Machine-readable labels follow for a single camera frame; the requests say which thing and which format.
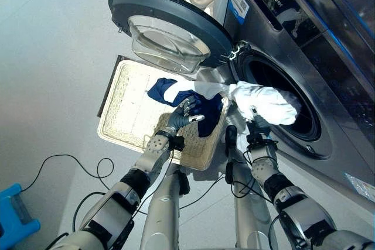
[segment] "wicker laundry basket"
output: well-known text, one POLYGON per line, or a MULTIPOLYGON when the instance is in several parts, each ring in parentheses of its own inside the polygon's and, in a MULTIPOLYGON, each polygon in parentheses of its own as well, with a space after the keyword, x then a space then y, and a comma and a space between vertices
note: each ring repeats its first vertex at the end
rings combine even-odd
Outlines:
MULTIPOLYGON (((134 61, 120 62, 100 118, 99 136, 137 152, 144 152, 151 136, 166 127, 169 116, 175 109, 147 96, 147 91, 161 77, 177 81, 185 79, 134 61)), ((221 117, 210 136, 198 137, 197 123, 179 130, 178 134, 185 138, 185 148, 182 152, 175 151, 174 163, 197 170, 208 168, 229 105, 226 97, 221 101, 221 117)))

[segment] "black cable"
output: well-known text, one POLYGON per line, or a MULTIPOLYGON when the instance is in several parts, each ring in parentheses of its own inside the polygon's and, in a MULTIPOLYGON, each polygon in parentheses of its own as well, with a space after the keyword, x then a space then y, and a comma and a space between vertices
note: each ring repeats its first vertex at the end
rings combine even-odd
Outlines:
POLYGON ((80 204, 78 204, 78 206, 77 206, 77 208, 76 208, 76 210, 75 210, 75 212, 74 212, 74 215, 73 215, 73 221, 71 222, 71 230, 72 230, 73 232, 76 231, 76 218, 77 218, 77 214, 78 214, 79 209, 81 208, 82 204, 83 204, 83 203, 84 203, 84 202, 85 202, 90 196, 93 196, 93 195, 95 195, 95 194, 99 194, 99 195, 101 195, 101 196, 105 195, 105 193, 102 193, 102 192, 100 192, 100 191, 94 191, 94 192, 89 193, 88 195, 86 195, 86 196, 81 200, 80 204))
POLYGON ((106 159, 108 159, 108 160, 112 163, 112 171, 111 171, 111 173, 110 173, 110 174, 112 174, 115 165, 113 164, 112 159, 109 159, 109 158, 107 158, 107 157, 104 157, 104 158, 102 158, 102 159, 99 160, 98 164, 96 165, 96 173, 97 173, 97 175, 98 175, 98 179, 99 179, 99 181, 103 184, 103 186, 106 187, 107 190, 110 190, 110 188, 109 188, 109 187, 103 182, 103 180, 102 180, 102 178, 104 178, 104 177, 101 177, 101 176, 99 175, 99 165, 100 165, 100 163, 101 163, 103 160, 106 160, 106 159))
POLYGON ((272 247, 272 243, 271 243, 271 229, 272 229, 272 226, 275 224, 275 222, 280 218, 280 215, 277 215, 274 220, 272 221, 272 223, 270 224, 270 228, 268 229, 268 244, 270 246, 270 250, 274 250, 273 247, 272 247))
POLYGON ((67 237, 69 234, 67 232, 64 232, 63 234, 60 234, 58 237, 56 237, 47 247, 45 250, 51 249, 52 246, 56 244, 57 241, 62 239, 63 237, 67 237))
POLYGON ((203 196, 205 196, 209 191, 210 191, 210 189, 212 189, 212 187, 215 185, 215 184, 217 184, 220 180, 222 180, 222 179, 225 179, 225 176, 223 176, 222 177, 222 175, 223 174, 221 174, 213 183, 212 183, 212 185, 208 188, 208 190, 206 190, 206 192, 205 193, 203 193, 197 200, 194 200, 193 202, 191 202, 191 203, 189 203, 189 204, 187 204, 187 205, 185 205, 185 206, 182 206, 181 208, 180 208, 180 210, 181 209, 184 209, 184 208, 186 208, 186 207, 188 207, 188 206, 190 206, 190 205, 193 205, 194 203, 196 203, 196 202, 198 202, 199 200, 201 200, 202 198, 203 198, 203 196))
MULTIPOLYGON (((242 182, 240 182, 240 181, 233 181, 233 184, 234 183, 238 183, 238 184, 242 184, 244 187, 247 187, 248 189, 250 189, 250 191, 253 191, 253 193, 255 193, 255 194, 257 194, 258 196, 260 196, 261 198, 263 198, 264 200, 267 200, 268 202, 270 202, 270 203, 272 203, 272 201, 271 200, 269 200, 268 198, 266 198, 266 197, 264 197, 262 194, 260 194, 259 192, 257 192, 256 190, 254 190, 253 189, 253 186, 254 186, 254 184, 255 184, 255 180, 254 180, 254 182, 253 182, 253 184, 251 185, 251 187, 249 187, 248 185, 246 185, 246 184, 244 184, 244 183, 242 183, 242 182)), ((241 196, 241 197, 239 197, 239 196, 237 196, 236 194, 234 194, 233 193, 233 195, 235 196, 235 197, 237 197, 237 198, 242 198, 242 197, 245 197, 245 196, 241 196)))
POLYGON ((152 196, 158 190, 158 188, 160 187, 160 185, 162 184, 162 182, 163 182, 163 180, 164 180, 164 178, 165 178, 165 176, 166 176, 166 174, 168 172, 168 169, 169 169, 169 167, 172 164, 172 160, 173 160, 174 157, 175 157, 175 151, 173 150, 172 151, 171 161, 169 162, 168 167, 165 170, 165 173, 164 173, 164 176, 163 176, 162 180, 160 181, 160 183, 158 184, 158 186, 156 187, 156 189, 149 196, 147 196, 145 199, 143 199, 143 202, 141 203, 141 205, 139 205, 138 209, 134 212, 133 216, 131 217, 132 219, 134 219, 135 215, 137 215, 138 213, 142 213, 142 214, 147 215, 147 213, 140 212, 140 209, 141 209, 142 205, 146 202, 146 200, 149 199, 150 196, 152 196))
POLYGON ((250 164, 250 166, 251 166, 251 165, 253 165, 253 164, 252 164, 252 162, 251 162, 251 160, 250 160, 250 157, 249 157, 249 155, 248 155, 249 152, 250 152, 249 150, 245 151, 245 152, 242 154, 242 156, 245 158, 246 162, 247 162, 248 164, 250 164))
POLYGON ((43 163, 42 163, 42 165, 40 166, 40 169, 39 169, 38 174, 36 175, 34 181, 33 181, 33 182, 32 182, 27 188, 21 190, 21 192, 24 192, 24 191, 28 190, 29 188, 31 188, 31 186, 32 186, 32 185, 36 182, 36 180, 38 179, 38 177, 39 177, 39 175, 40 175, 40 172, 42 171, 42 168, 43 168, 44 164, 46 163, 46 161, 47 161, 48 159, 50 159, 50 158, 57 157, 57 156, 69 156, 69 157, 73 158, 73 159, 79 164, 79 166, 81 166, 81 168, 82 168, 82 169, 83 169, 83 170, 84 170, 89 176, 91 176, 91 177, 93 177, 93 178, 96 178, 96 179, 99 179, 99 180, 101 180, 101 179, 103 179, 103 178, 106 178, 106 177, 110 176, 110 175, 112 174, 114 168, 115 168, 115 165, 114 165, 114 163, 113 163, 113 161, 112 161, 111 159, 109 159, 109 158, 107 158, 107 157, 102 158, 102 159, 100 159, 99 162, 98 162, 98 165, 97 165, 97 171, 98 171, 99 164, 100 164, 103 160, 105 160, 105 159, 109 160, 109 161, 112 163, 112 170, 109 172, 109 174, 107 174, 107 175, 105 175, 105 176, 99 176, 99 175, 98 175, 98 176, 95 176, 94 174, 91 174, 89 171, 87 171, 86 168, 83 167, 83 165, 80 163, 80 161, 79 161, 75 156, 73 156, 73 155, 67 155, 67 154, 63 154, 63 155, 51 155, 51 156, 47 157, 47 158, 43 161, 43 163))
POLYGON ((254 179, 254 178, 251 178, 251 179, 248 181, 247 184, 243 184, 243 183, 240 182, 240 181, 233 181, 232 184, 230 185, 230 191, 232 192, 232 194, 233 194, 233 196, 234 196, 235 198, 243 198, 243 197, 245 197, 246 195, 248 195, 248 194, 253 190, 254 185, 255 185, 255 179, 254 179), (235 183, 240 183, 240 184, 242 184, 242 185, 244 186, 244 187, 240 190, 240 193, 241 193, 246 187, 248 188, 248 191, 247 191, 245 194, 243 194, 242 196, 238 196, 238 195, 236 195, 236 194, 234 193, 234 191, 233 191, 233 187, 234 187, 234 184, 235 184, 235 183))
POLYGON ((265 158, 270 158, 272 159, 275 163, 276 163, 276 168, 279 169, 279 164, 277 163, 277 160, 274 159, 273 157, 271 156, 262 156, 262 157, 258 157, 255 161, 259 160, 259 159, 265 159, 265 158))

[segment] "gray floor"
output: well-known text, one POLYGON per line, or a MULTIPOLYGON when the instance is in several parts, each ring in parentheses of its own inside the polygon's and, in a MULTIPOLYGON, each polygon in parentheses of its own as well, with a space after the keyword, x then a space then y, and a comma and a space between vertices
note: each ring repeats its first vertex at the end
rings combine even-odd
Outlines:
MULTIPOLYGON (((105 181, 115 183, 139 154, 101 140, 96 132, 96 114, 117 54, 134 58, 129 38, 111 22, 107 0, 0 0, 0 7, 0 190, 14 182, 27 186, 43 160, 57 153, 75 155, 93 173, 99 159, 112 158, 115 171, 105 181)), ((103 163, 101 172, 108 166, 103 163)), ((371 214, 292 164, 281 161, 280 167, 309 190, 339 228, 373 236, 371 214)), ((211 185, 217 174, 207 173, 189 175, 192 191, 181 204, 211 185)), ((22 194, 42 228, 16 249, 43 249, 69 232, 76 206, 96 190, 104 191, 73 160, 48 161, 39 180, 22 194)), ((83 206, 78 222, 94 200, 83 206)), ((203 200, 182 210, 180 248, 233 247, 233 201, 221 181, 203 200)), ((135 218, 125 249, 138 248, 144 221, 141 214, 135 218)), ((289 249, 276 227, 280 249, 289 249)))

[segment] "white cloth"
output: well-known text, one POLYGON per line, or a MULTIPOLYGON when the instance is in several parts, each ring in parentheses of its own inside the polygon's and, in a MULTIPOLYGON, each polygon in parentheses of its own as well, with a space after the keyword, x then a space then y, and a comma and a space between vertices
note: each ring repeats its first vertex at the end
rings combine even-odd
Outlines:
POLYGON ((222 93, 228 99, 236 102, 240 114, 245 119, 252 120, 253 111, 251 108, 255 107, 258 114, 271 124, 293 124, 301 108, 297 97, 292 93, 245 81, 230 85, 201 81, 178 81, 164 92, 164 99, 173 102, 179 91, 189 90, 197 92, 208 100, 217 93, 222 93), (294 101, 296 108, 284 99, 282 93, 285 97, 288 96, 290 101, 294 101))

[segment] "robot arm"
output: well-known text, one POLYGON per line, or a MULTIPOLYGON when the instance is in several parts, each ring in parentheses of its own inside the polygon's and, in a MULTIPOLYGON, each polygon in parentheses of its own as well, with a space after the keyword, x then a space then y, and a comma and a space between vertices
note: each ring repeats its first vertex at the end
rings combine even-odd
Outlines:
POLYGON ((279 213, 280 223, 294 250, 373 249, 374 242, 350 231, 338 231, 327 211, 282 174, 277 165, 274 141, 261 116, 248 124, 247 137, 253 159, 252 175, 279 213))
POLYGON ((52 249, 107 250, 121 249, 133 229, 133 214, 148 188, 160 174, 173 149, 183 149, 179 128, 202 120, 189 117, 194 98, 185 99, 169 118, 167 127, 148 142, 146 151, 129 172, 116 183, 86 214, 77 232, 70 234, 52 249))

